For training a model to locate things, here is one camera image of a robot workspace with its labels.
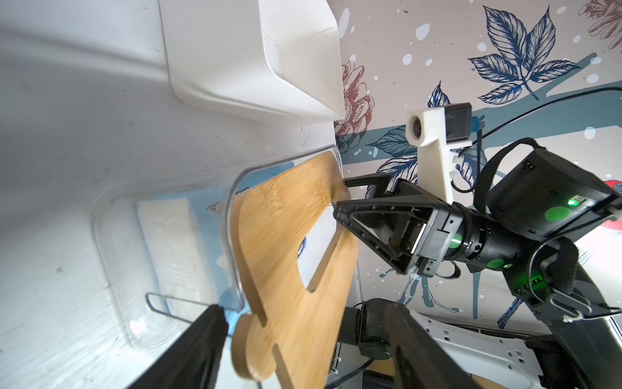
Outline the white plastic tissue box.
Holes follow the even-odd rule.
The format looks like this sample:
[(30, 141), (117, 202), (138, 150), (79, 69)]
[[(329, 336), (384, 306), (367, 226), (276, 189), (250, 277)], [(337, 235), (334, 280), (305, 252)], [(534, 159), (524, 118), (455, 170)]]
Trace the white plastic tissue box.
[(340, 33), (325, 1), (162, 1), (173, 91), (272, 124), (345, 115)]

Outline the blue tissue paper pack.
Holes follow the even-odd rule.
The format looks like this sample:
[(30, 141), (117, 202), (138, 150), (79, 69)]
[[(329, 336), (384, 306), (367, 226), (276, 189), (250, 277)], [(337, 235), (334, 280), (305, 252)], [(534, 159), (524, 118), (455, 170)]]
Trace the blue tissue paper pack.
[(294, 167), (284, 162), (242, 176), (235, 186), (213, 186), (141, 199), (136, 211), (157, 286), (148, 307), (185, 324), (209, 306), (225, 310), (228, 330), (249, 312), (228, 257), (223, 223), (228, 201)]

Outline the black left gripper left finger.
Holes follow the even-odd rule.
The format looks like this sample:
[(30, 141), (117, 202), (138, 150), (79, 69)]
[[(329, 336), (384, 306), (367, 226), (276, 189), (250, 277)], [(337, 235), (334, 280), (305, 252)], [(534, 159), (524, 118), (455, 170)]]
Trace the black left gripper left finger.
[(225, 310), (209, 306), (131, 388), (214, 388), (228, 336)]

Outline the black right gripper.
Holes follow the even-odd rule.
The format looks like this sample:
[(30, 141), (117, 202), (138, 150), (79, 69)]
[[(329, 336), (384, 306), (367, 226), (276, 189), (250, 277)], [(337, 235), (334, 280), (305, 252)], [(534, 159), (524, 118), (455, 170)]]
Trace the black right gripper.
[(388, 173), (343, 182), (348, 188), (366, 186), (366, 199), (339, 201), (335, 220), (398, 274), (414, 266), (418, 275), (434, 277), (463, 223), (463, 212), (403, 179), (390, 197)]

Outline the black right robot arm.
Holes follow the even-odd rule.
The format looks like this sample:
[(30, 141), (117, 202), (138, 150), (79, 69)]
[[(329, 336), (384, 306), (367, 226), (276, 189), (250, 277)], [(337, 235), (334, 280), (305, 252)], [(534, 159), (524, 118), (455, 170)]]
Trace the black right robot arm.
[(585, 387), (620, 387), (620, 308), (606, 303), (579, 263), (577, 241), (621, 216), (621, 197), (594, 174), (549, 152), (531, 153), (502, 180), (505, 147), (478, 174), (472, 207), (452, 203), (385, 173), (349, 178), (367, 199), (340, 201), (335, 220), (398, 274), (434, 277), (444, 261), (470, 272), (500, 272), (510, 293), (570, 355)]

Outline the bamboo tissue box lid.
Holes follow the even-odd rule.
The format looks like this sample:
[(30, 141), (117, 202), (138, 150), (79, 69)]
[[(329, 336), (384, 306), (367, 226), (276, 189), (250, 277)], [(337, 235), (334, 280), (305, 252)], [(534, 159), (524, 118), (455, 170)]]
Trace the bamboo tissue box lid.
[(242, 191), (230, 203), (228, 239), (250, 312), (238, 319), (231, 353), (239, 376), (283, 388), (325, 385), (359, 255), (338, 226), (309, 283), (297, 253), (330, 205), (348, 199), (330, 149)]

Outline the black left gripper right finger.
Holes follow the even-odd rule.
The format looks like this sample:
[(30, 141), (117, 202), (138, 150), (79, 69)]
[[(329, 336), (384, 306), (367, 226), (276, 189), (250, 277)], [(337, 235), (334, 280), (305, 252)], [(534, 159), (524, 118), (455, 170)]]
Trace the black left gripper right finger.
[(359, 350), (376, 360), (390, 358), (395, 366), (396, 387), (479, 387), (404, 305), (374, 298), (361, 305), (357, 319)]

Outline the clear plastic tissue box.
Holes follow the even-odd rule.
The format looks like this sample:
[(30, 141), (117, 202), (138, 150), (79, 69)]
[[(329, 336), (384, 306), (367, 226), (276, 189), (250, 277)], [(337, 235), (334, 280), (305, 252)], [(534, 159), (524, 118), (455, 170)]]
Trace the clear plastic tissue box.
[(223, 306), (230, 326), (249, 311), (229, 243), (231, 202), (321, 154), (234, 160), (100, 197), (93, 232), (132, 346), (165, 347), (209, 305)]

